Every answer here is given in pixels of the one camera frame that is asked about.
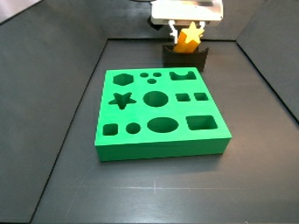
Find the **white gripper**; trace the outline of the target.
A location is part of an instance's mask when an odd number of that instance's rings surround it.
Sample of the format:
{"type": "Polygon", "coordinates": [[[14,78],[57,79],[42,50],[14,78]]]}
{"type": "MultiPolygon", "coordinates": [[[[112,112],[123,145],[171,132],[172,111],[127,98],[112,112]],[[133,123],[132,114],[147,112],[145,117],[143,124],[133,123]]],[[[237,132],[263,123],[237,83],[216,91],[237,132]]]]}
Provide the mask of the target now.
{"type": "Polygon", "coordinates": [[[177,30],[173,25],[200,22],[200,33],[204,33],[205,25],[217,25],[223,19],[223,0],[153,0],[151,5],[152,23],[168,24],[175,44],[177,44],[177,30]]]}

